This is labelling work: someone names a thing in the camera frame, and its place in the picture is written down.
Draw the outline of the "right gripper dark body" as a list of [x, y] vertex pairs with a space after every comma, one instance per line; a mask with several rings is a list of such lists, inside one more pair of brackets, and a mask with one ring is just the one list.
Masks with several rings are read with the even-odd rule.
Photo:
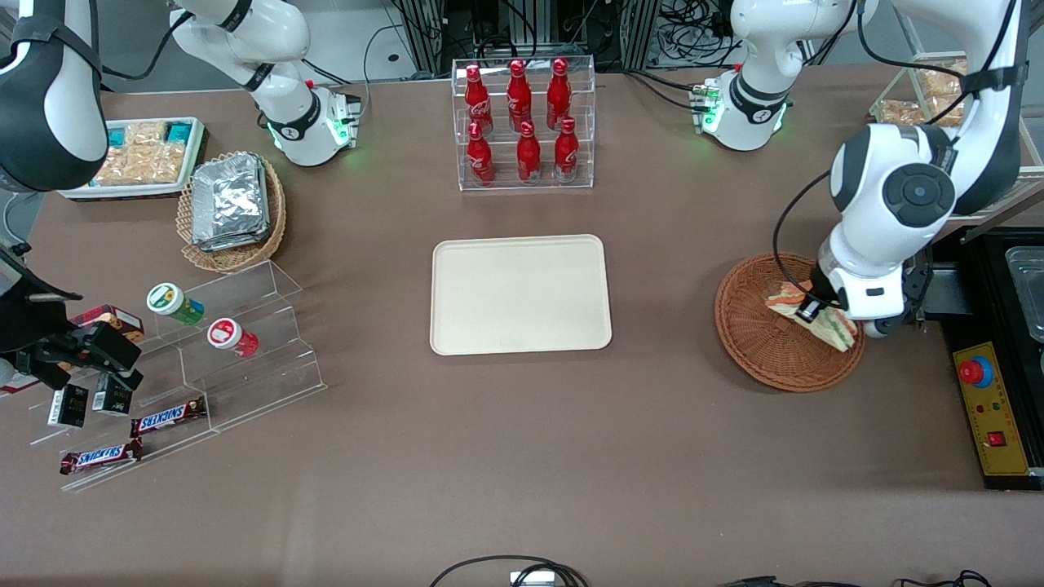
[[67, 301], [81, 294], [57, 289], [32, 271], [2, 275], [2, 359], [19, 375], [37, 376], [55, 369], [67, 371], [82, 358], [69, 322]]

